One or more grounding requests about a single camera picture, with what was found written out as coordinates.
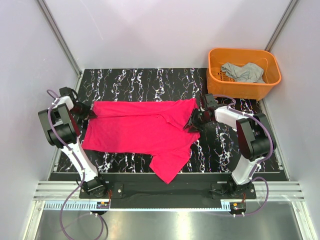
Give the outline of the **pink t shirt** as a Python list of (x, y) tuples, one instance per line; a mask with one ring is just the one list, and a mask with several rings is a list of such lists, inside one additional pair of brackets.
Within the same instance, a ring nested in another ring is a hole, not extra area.
[(197, 109), (194, 98), (178, 101), (96, 101), (84, 136), (85, 150), (151, 155), (149, 167), (169, 184), (189, 161), (200, 134), (184, 129)]

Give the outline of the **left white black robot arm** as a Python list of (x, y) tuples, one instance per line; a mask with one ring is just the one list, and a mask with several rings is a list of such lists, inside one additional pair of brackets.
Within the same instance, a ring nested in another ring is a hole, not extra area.
[(80, 130), (72, 116), (76, 101), (70, 96), (52, 96), (53, 100), (38, 117), (48, 143), (60, 149), (77, 170), (80, 190), (95, 198), (108, 194), (108, 185), (91, 163), (80, 142)]

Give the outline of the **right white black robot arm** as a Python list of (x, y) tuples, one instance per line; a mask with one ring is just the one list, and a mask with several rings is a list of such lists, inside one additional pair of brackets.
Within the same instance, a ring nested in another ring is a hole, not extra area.
[(231, 173), (230, 179), (220, 190), (211, 190), (220, 196), (239, 198), (254, 181), (253, 175), (258, 166), (272, 155), (276, 144), (266, 115), (250, 115), (229, 105), (219, 104), (193, 109), (183, 127), (189, 133), (200, 133), (210, 122), (218, 122), (236, 129), (240, 159)]

